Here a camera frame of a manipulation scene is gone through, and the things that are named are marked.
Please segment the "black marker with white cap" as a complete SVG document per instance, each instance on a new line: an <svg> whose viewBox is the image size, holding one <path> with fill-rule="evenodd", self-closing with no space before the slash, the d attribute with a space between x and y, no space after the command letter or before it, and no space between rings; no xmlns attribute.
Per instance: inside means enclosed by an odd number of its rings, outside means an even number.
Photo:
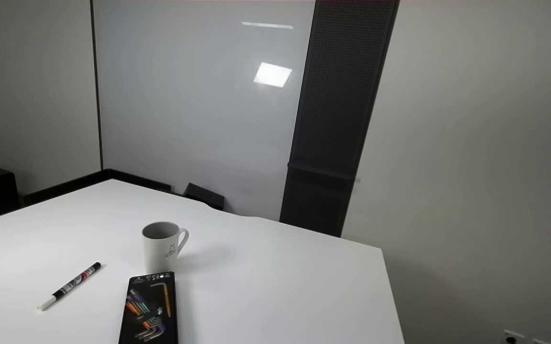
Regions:
<svg viewBox="0 0 551 344"><path fill-rule="evenodd" d="M102 261L94 261L90 267L81 271L77 277L68 280L64 286L52 292L52 296L39 307L41 311L50 309L54 303L58 303L62 298L66 298L69 292L73 292L77 286L81 286L85 280L89 280L92 275L96 275L104 267Z"/></svg>

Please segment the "white ceramic mug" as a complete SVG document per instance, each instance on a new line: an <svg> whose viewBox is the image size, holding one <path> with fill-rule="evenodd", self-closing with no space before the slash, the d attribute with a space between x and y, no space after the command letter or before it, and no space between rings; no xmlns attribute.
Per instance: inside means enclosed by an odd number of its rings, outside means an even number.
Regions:
<svg viewBox="0 0 551 344"><path fill-rule="evenodd" d="M169 271L190 231L173 221L154 221L142 229L144 261L150 273Z"/></svg>

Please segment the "black office chair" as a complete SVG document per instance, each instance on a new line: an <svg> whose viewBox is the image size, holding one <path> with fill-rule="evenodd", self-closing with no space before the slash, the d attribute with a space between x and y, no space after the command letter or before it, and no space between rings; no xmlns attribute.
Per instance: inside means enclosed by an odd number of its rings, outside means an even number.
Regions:
<svg viewBox="0 0 551 344"><path fill-rule="evenodd" d="M215 192L215 191L205 189L205 187L196 185L196 183L190 183L186 187L184 194L188 198L201 200L201 202L205 202L217 210L222 210L226 206L226 198L221 192Z"/></svg>

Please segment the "black hex key set case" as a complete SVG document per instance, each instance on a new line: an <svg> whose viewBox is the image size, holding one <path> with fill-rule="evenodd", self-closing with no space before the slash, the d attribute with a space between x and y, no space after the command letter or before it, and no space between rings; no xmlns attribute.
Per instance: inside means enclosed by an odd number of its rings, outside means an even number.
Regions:
<svg viewBox="0 0 551 344"><path fill-rule="evenodd" d="M119 344L178 344L175 273L129 280Z"/></svg>

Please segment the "dark wall pillar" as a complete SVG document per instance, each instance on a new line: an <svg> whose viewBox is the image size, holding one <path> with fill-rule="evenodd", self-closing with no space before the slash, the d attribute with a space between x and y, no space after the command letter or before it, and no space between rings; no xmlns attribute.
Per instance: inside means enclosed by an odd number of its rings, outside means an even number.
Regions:
<svg viewBox="0 0 551 344"><path fill-rule="evenodd" d="M339 236L400 0L316 0L280 219Z"/></svg>

